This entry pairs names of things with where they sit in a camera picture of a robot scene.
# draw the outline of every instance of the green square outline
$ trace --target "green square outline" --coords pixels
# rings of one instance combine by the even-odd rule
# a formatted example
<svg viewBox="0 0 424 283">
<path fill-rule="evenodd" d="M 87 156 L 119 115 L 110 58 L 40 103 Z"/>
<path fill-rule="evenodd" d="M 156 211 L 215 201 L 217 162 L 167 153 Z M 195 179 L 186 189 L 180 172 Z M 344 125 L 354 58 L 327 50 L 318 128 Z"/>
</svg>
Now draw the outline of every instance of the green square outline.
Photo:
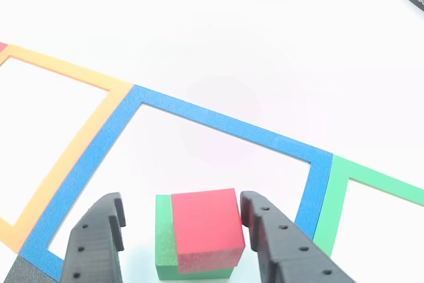
<svg viewBox="0 0 424 283">
<path fill-rule="evenodd" d="M 349 180 L 424 206 L 423 189 L 333 155 L 327 191 L 313 238 L 328 256 L 333 252 Z"/>
</svg>

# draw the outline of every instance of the colored tape line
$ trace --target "colored tape line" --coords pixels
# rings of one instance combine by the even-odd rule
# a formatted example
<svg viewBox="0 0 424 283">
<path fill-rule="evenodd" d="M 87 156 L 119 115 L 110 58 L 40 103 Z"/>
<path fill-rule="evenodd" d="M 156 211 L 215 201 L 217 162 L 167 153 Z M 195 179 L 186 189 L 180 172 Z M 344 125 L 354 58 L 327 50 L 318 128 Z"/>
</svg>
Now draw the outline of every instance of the colored tape line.
<svg viewBox="0 0 424 283">
<path fill-rule="evenodd" d="M 331 256 L 349 180 L 424 206 L 424 190 L 334 155 L 314 242 Z"/>
<path fill-rule="evenodd" d="M 295 222 L 313 238 L 329 179 L 331 153 L 135 85 L 53 197 L 22 248 L 22 257 L 59 281 L 63 260 L 51 253 L 47 246 L 91 175 L 142 103 L 309 162 L 311 168 Z"/>
<path fill-rule="evenodd" d="M 85 122 L 84 126 L 78 131 L 77 135 L 72 139 L 66 150 L 43 179 L 16 223 L 10 225 L 4 219 L 0 218 L 0 241 L 16 253 L 19 253 L 49 201 L 66 179 L 72 167 L 74 167 L 94 136 L 99 132 L 133 85 L 12 44 L 0 46 L 0 49 L 1 47 L 3 49 L 0 53 L 0 65 L 9 58 L 15 58 L 44 68 L 46 72 L 55 72 L 62 76 L 67 76 L 109 91 L 106 98 Z"/>
</svg>

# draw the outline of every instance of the white table surface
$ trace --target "white table surface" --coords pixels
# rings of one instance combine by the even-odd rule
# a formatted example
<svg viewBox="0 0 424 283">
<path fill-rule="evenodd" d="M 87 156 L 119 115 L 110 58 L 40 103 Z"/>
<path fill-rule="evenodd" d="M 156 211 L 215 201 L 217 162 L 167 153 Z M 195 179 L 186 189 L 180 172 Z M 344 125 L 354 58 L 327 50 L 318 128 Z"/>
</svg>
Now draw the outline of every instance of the white table surface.
<svg viewBox="0 0 424 283">
<path fill-rule="evenodd" d="M 178 97 L 424 188 L 424 12 L 408 0 L 0 0 L 0 6 L 1 42 Z M 25 105 L 25 98 L 16 103 Z M 6 126 L 0 129 L 7 139 Z M 10 156 L 2 151 L 2 159 Z M 151 205 L 158 193 L 235 187 L 261 191 L 294 218 L 307 170 L 292 158 L 142 107 L 50 250 L 63 257 L 73 223 L 99 196 L 118 190 L 133 221 L 124 232 L 124 282 L 156 282 L 154 208 L 142 227 L 138 205 Z M 272 182 L 264 186 L 261 178 Z M 385 196 L 375 193 L 349 186 L 334 260 L 358 282 L 421 282 L 423 218 L 414 216 L 423 210 L 382 197 L 381 213 L 369 215 L 368 207 Z M 400 229 L 388 229 L 399 214 L 410 217 Z M 231 282 L 259 282 L 249 250 Z M 0 257 L 10 260 L 0 266 L 1 281 L 15 255 L 0 246 Z"/>
</svg>

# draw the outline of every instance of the green tape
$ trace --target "green tape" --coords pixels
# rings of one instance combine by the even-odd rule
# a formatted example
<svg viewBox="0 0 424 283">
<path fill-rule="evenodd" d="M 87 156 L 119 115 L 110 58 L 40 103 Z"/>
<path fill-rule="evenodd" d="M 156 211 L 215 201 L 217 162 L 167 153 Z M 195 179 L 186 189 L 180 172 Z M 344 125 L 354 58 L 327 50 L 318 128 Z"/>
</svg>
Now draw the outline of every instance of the green tape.
<svg viewBox="0 0 424 283">
<path fill-rule="evenodd" d="M 424 206 L 424 190 L 334 155 L 314 243 L 328 256 L 333 252 L 349 180 Z"/>
<path fill-rule="evenodd" d="M 159 280 L 205 280 L 229 278 L 234 268 L 208 272 L 178 272 L 178 257 L 174 235 L 171 195 L 156 196 L 155 265 Z"/>
</svg>

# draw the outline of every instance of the dark gray tape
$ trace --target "dark gray tape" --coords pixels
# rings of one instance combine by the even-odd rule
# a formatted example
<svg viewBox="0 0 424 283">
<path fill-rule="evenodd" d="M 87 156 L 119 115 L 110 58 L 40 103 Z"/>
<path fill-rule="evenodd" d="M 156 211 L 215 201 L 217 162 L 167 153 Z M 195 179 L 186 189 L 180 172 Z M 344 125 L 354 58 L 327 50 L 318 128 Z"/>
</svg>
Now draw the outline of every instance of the dark gray tape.
<svg viewBox="0 0 424 283">
<path fill-rule="evenodd" d="M 57 283 L 57 281 L 18 255 L 4 283 Z"/>
</svg>

